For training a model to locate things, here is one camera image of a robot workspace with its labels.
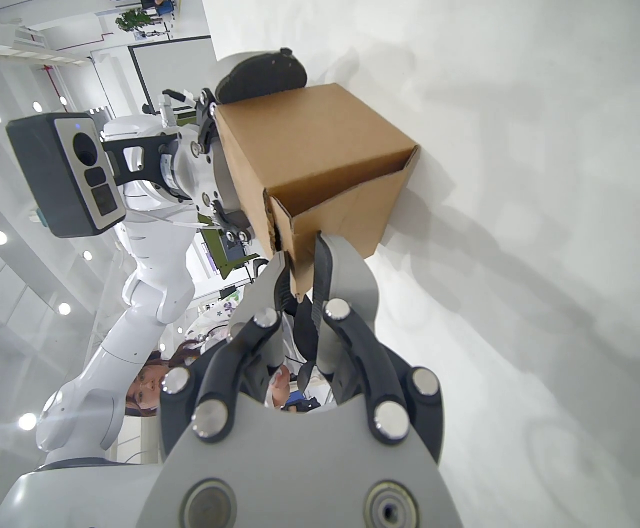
ceiling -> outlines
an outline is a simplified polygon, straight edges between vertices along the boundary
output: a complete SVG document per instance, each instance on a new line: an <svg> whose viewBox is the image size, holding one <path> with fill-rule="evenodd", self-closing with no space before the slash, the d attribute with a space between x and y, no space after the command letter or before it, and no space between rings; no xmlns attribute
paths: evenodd
<svg viewBox="0 0 640 528"><path fill-rule="evenodd" d="M122 284L134 269L110 232L58 239L34 222L36 203L4 129L11 119L61 104L40 67L3 63L0 70L0 500L21 474L42 461L35 430L18 425L38 415L49 396L77 376L124 311ZM92 260L83 258L84 251ZM68 303L71 313L57 312Z"/></svg>

brown hair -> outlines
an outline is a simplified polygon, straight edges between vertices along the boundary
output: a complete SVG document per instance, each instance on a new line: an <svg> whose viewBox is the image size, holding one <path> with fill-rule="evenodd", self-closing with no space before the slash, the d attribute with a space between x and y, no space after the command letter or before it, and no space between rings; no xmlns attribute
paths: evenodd
<svg viewBox="0 0 640 528"><path fill-rule="evenodd" d="M195 339L190 339L183 342L175 351L175 354L171 357L171 359L168 360L162 359L160 350L154 350L153 352L151 352L147 362L142 368L152 367L155 365L162 365L164 367L169 367L170 369L174 369L176 367L184 367L187 360L200 357L199 348L192 348L192 345L196 345L198 343L199 342ZM148 417L155 416L157 413L157 409L141 409L138 406L136 400L131 398L128 394L126 405L126 416Z"/></svg>

potted plant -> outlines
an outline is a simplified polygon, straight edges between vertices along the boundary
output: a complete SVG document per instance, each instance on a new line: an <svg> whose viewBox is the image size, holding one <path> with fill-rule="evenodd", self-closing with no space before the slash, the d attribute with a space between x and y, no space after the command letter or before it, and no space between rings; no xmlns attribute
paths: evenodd
<svg viewBox="0 0 640 528"><path fill-rule="evenodd" d="M125 11L121 17L116 19L116 24L122 31L130 32L153 25L153 20L146 12L138 8Z"/></svg>

black camera housing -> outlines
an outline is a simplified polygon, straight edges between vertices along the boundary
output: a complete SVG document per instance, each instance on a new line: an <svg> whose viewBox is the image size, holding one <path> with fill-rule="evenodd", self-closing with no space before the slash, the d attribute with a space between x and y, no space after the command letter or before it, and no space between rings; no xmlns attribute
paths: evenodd
<svg viewBox="0 0 640 528"><path fill-rule="evenodd" d="M11 121L6 132L56 237L96 236L124 220L113 170L87 114L35 115Z"/></svg>

person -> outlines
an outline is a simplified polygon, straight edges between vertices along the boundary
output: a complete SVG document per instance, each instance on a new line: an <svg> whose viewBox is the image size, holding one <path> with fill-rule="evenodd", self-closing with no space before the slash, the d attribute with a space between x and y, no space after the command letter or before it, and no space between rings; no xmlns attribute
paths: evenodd
<svg viewBox="0 0 640 528"><path fill-rule="evenodd" d="M228 335L228 322L236 307L243 298L243 291L238 290L214 304L209 310L204 312L195 323L193 323L186 332L186 336L191 338L183 342L171 359L163 359L159 351L154 351L144 367L137 375L136 379L131 383L127 391L126 414L128 416L148 417L155 416L160 403L160 393L162 391L162 380L167 373L176 367L184 367L190 365L205 346L211 346ZM297 379L301 374L303 366L307 363L307 357L312 355L309 349L313 350L317 347L317 335L311 321L311 303L305 298L300 307L295 306L295 312L300 314L306 324L294 325L294 315L284 313L282 320L282 330L284 333L284 350L285 360L277 372L272 377L267 390L266 407L281 409L290 401L291 381ZM301 354L296 343L304 343ZM297 397L303 401L307 397L311 400L314 396L325 399L329 394L328 384L323 383L317 367L308 369L307 377L314 380L312 388L303 391L303 394L297 393Z"/></svg>
<svg viewBox="0 0 640 528"><path fill-rule="evenodd" d="M125 414L138 417L155 416L160 405L163 378L171 369L188 366L194 362L200 356L198 345L199 342L195 339L187 340L168 360L162 358L160 350L151 352L127 391Z"/></svg>

